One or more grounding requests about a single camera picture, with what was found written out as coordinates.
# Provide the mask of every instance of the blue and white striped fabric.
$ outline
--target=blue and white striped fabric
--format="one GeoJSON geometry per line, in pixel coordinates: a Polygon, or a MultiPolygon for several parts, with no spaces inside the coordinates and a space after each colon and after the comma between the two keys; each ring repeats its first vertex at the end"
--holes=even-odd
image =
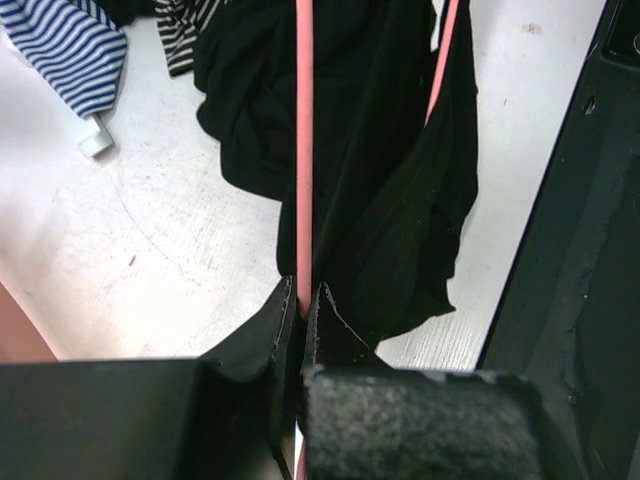
{"type": "Polygon", "coordinates": [[[0,0],[0,23],[78,116],[113,106],[127,39],[92,0],[0,0]]]}

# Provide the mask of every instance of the black garment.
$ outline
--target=black garment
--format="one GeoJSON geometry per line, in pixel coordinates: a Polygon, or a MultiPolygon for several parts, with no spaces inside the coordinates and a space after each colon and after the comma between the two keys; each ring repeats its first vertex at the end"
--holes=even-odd
{"type": "MultiPolygon", "coordinates": [[[[369,345],[453,309],[460,232],[477,194],[476,86],[462,2],[442,93],[429,2],[315,4],[314,284],[369,345]]],[[[201,34],[196,86],[224,177],[283,202],[278,267],[295,272],[295,9],[234,2],[201,34]]]]}
{"type": "Polygon", "coordinates": [[[119,27],[130,25],[138,17],[153,17],[155,14],[154,0],[95,0],[95,2],[119,27]]]}

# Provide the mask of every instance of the pink cord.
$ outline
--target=pink cord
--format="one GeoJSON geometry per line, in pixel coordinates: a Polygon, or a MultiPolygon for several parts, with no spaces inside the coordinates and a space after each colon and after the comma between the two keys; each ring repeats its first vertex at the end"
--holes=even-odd
{"type": "Polygon", "coordinates": [[[313,220],[313,0],[296,0],[297,35],[297,288],[300,314],[311,306],[313,220]]]}
{"type": "MultiPolygon", "coordinates": [[[[459,0],[451,0],[442,34],[436,71],[427,107],[425,126],[433,112],[444,79],[451,49],[453,27],[459,0]]],[[[313,219],[313,0],[296,0],[297,35],[297,103],[296,103],[296,168],[297,168],[297,281],[300,314],[307,318],[311,306],[311,261],[313,219]]],[[[303,441],[296,480],[305,480],[306,442],[303,441]]]]}
{"type": "Polygon", "coordinates": [[[433,83],[431,84],[431,96],[429,97],[429,106],[427,107],[427,116],[424,125],[427,126],[429,118],[436,106],[440,90],[442,89],[442,81],[444,79],[444,70],[447,67],[447,58],[449,58],[449,50],[451,50],[451,39],[453,38],[453,27],[456,23],[458,14],[459,0],[451,0],[447,9],[447,18],[444,21],[444,31],[442,32],[442,40],[440,42],[440,51],[438,52],[438,61],[436,62],[436,71],[433,74],[433,83]]]}

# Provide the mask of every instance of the white table surface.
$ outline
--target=white table surface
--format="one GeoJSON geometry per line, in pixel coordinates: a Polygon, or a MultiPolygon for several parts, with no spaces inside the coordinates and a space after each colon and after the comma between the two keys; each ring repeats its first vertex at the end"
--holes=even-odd
{"type": "MultiPolygon", "coordinates": [[[[398,366],[473,368],[604,0],[475,0],[480,195],[457,312],[385,342],[398,366]]],[[[191,75],[170,79],[152,20],[127,29],[118,148],[85,159],[33,70],[0,49],[0,282],[62,359],[190,356],[278,281],[278,205],[227,185],[191,75]]]]}

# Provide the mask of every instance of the striped cloth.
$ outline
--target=striped cloth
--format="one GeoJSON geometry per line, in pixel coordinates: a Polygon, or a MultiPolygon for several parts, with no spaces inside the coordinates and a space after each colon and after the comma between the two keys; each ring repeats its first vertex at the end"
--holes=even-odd
{"type": "Polygon", "coordinates": [[[218,7],[229,1],[156,0],[158,31],[172,77],[193,68],[193,44],[218,7]]]}
{"type": "Polygon", "coordinates": [[[127,40],[92,0],[0,0],[0,23],[78,116],[113,106],[127,40]]]}

